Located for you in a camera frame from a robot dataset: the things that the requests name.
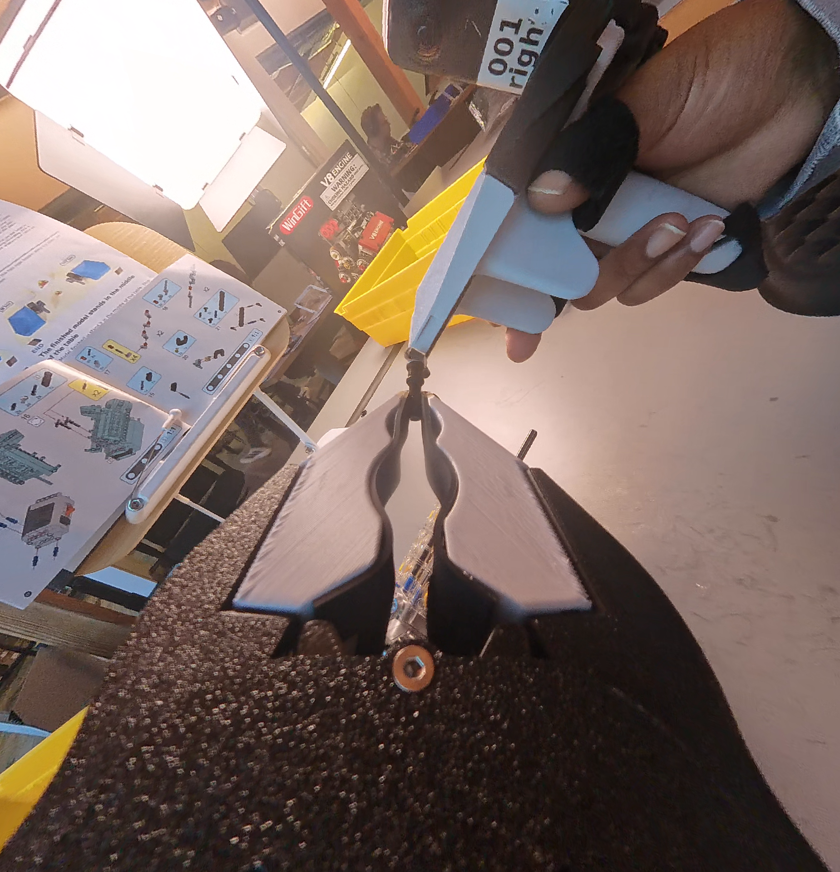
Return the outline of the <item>black long connector pin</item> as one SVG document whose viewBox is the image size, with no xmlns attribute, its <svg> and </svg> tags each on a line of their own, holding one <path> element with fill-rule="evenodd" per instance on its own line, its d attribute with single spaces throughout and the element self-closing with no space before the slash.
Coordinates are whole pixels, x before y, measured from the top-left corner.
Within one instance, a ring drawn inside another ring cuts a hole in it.
<svg viewBox="0 0 840 872">
<path fill-rule="evenodd" d="M 405 400 L 405 414 L 409 420 L 416 421 L 422 418 L 422 403 L 424 398 L 424 384 L 430 376 L 427 356 L 413 348 L 409 348 L 405 354 L 406 359 L 406 384 L 408 387 Z"/>
</svg>

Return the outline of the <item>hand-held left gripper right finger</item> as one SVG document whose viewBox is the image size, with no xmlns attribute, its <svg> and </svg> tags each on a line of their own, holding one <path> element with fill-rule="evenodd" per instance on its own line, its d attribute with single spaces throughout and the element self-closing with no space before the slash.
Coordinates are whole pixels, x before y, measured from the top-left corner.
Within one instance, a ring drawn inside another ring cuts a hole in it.
<svg viewBox="0 0 840 872">
<path fill-rule="evenodd" d="M 527 465 L 432 394 L 425 467 L 440 506 L 431 636 L 489 636 L 498 625 L 592 609 Z"/>
</svg>

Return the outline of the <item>dark printed cardboard box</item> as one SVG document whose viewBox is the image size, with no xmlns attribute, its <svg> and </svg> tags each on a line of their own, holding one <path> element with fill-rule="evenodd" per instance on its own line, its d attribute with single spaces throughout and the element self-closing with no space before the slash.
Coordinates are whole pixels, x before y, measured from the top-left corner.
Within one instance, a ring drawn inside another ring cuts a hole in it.
<svg viewBox="0 0 840 872">
<path fill-rule="evenodd" d="M 377 171 L 348 139 L 330 155 L 267 233 L 341 300 L 407 220 Z"/>
</svg>

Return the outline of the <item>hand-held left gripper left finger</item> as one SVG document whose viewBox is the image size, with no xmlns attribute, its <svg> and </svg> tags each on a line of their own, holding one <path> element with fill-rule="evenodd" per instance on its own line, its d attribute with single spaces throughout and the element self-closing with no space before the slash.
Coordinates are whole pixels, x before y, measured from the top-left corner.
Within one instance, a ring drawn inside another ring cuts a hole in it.
<svg viewBox="0 0 840 872">
<path fill-rule="evenodd" d="M 241 576 L 236 609 L 298 618 L 388 618 L 401 477 L 402 395 L 319 448 Z"/>
</svg>

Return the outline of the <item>toy engine model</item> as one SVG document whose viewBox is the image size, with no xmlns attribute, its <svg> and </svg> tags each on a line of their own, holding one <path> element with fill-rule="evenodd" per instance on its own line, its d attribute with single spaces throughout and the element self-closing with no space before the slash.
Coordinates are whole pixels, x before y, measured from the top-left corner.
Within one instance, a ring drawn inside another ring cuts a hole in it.
<svg viewBox="0 0 840 872">
<path fill-rule="evenodd" d="M 428 587 L 432 575 L 436 505 L 395 573 L 395 590 L 385 638 L 387 649 L 426 639 Z"/>
</svg>

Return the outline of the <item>bright light panel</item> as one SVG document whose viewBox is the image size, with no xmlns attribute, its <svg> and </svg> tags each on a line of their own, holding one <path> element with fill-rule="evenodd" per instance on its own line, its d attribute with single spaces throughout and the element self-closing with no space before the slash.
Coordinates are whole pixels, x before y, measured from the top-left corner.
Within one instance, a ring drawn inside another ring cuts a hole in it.
<svg viewBox="0 0 840 872">
<path fill-rule="evenodd" d="M 200 2 L 9 2 L 0 86 L 218 232 L 286 148 Z"/>
</svg>

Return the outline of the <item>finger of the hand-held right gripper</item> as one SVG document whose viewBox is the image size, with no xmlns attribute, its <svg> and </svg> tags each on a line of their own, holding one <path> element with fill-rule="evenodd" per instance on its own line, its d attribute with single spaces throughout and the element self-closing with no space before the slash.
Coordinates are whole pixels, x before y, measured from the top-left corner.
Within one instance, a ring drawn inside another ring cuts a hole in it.
<svg viewBox="0 0 840 872">
<path fill-rule="evenodd" d="M 416 290 L 411 355 L 431 352 L 514 202 L 513 190 L 480 172 Z"/>
</svg>

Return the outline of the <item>person's right hand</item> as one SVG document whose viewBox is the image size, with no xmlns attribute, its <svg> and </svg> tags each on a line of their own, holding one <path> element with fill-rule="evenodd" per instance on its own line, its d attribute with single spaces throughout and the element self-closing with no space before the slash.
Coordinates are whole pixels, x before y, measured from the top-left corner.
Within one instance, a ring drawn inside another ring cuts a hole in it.
<svg viewBox="0 0 840 872">
<path fill-rule="evenodd" d="M 639 129 L 639 172 L 733 212 L 757 204 L 775 178 L 762 138 L 782 103 L 785 55 L 797 34 L 795 2 L 744 1 L 685 31 L 622 86 Z M 560 160 L 529 186 L 542 213 L 573 212 L 586 186 Z M 596 244 L 599 275 L 579 311 L 616 300 L 639 306 L 685 280 L 723 233 L 714 215 L 654 217 L 621 246 Z"/>
</svg>

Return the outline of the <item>instruction booklet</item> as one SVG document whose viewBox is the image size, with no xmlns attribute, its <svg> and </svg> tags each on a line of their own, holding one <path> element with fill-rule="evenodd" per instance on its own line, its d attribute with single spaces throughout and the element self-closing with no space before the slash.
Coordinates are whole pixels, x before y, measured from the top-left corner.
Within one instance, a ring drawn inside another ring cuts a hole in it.
<svg viewBox="0 0 840 872">
<path fill-rule="evenodd" d="M 0 200 L 0 603 L 153 521 L 287 337 L 283 307 L 195 256 L 156 274 Z"/>
</svg>

